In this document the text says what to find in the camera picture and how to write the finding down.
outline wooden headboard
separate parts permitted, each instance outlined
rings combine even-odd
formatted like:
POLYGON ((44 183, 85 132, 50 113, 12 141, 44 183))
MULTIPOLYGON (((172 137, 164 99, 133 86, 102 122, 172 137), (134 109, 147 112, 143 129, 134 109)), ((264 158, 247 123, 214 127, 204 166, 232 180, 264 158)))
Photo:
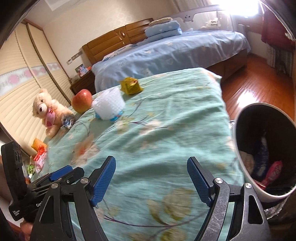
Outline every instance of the wooden headboard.
POLYGON ((145 29, 153 18, 127 24, 114 29, 82 46, 91 64, 101 61, 107 54, 128 44, 136 44, 146 37, 145 29))

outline folded blanket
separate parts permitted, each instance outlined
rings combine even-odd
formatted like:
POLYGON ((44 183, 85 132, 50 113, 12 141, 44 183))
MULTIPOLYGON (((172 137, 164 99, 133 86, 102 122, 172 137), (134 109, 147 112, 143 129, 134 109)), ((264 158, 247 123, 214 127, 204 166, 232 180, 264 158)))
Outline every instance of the folded blanket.
POLYGON ((178 29, 166 31, 166 32, 161 33, 161 34, 150 36, 150 37, 147 38, 147 41, 148 42, 153 42, 153 41, 157 41, 157 40, 160 40, 160 39, 173 37, 173 36, 177 36, 177 35, 181 35, 181 34, 182 34, 182 30, 180 28, 178 28, 178 29))
POLYGON ((167 23, 155 24, 145 30, 145 34, 147 37, 151 37, 153 35, 157 35, 160 33, 164 33, 170 30, 175 30, 180 28, 180 24, 177 21, 170 21, 167 23))

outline blue bedsheet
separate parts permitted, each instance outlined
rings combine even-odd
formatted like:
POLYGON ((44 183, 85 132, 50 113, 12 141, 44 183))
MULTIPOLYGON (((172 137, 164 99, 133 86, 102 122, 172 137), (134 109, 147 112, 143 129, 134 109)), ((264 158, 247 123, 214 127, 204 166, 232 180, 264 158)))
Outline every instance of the blue bedsheet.
POLYGON ((181 69, 207 68, 243 49, 246 37, 231 31, 192 31, 148 43, 144 40, 124 53, 93 65, 96 92, 117 86, 126 77, 137 79, 181 69))

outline stuffed toy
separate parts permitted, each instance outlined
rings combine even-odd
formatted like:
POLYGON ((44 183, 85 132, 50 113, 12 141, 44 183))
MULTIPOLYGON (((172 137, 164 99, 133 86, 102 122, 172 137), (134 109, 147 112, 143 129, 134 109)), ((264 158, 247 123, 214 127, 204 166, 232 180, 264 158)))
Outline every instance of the stuffed toy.
POLYGON ((206 26, 202 26, 199 30, 219 30, 220 27, 221 24, 218 18, 214 18, 213 20, 206 22, 206 26))
POLYGON ((41 89, 33 102, 33 116, 42 119, 47 127, 46 136, 53 138, 63 125, 65 116, 74 116, 66 106, 52 99, 46 89, 41 89))

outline pillow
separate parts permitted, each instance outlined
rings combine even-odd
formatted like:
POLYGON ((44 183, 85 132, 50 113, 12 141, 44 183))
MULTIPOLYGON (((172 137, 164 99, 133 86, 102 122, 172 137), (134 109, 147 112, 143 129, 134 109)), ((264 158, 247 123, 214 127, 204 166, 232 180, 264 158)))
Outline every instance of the pillow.
POLYGON ((172 18, 161 18, 161 19, 152 21, 151 23, 149 23, 149 26, 153 26, 153 25, 159 24, 159 23, 168 23, 172 20, 173 20, 172 18))

